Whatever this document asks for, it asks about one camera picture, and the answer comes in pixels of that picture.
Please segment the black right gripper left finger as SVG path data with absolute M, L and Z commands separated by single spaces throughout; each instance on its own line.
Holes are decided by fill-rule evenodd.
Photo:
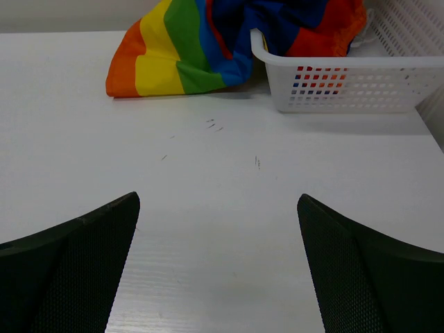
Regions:
M 130 192 L 1 244 L 2 332 L 104 332 L 140 210 Z

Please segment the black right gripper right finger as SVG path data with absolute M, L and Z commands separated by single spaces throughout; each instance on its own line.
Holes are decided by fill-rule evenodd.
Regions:
M 443 254 L 303 194 L 298 220 L 326 332 L 442 332 Z

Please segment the rainbow striped shorts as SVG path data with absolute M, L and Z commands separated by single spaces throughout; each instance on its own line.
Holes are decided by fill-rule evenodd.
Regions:
M 253 70 L 253 29 L 276 56 L 343 57 L 366 22 L 362 1 L 161 1 L 127 30 L 105 90 L 135 98 L 240 85 Z

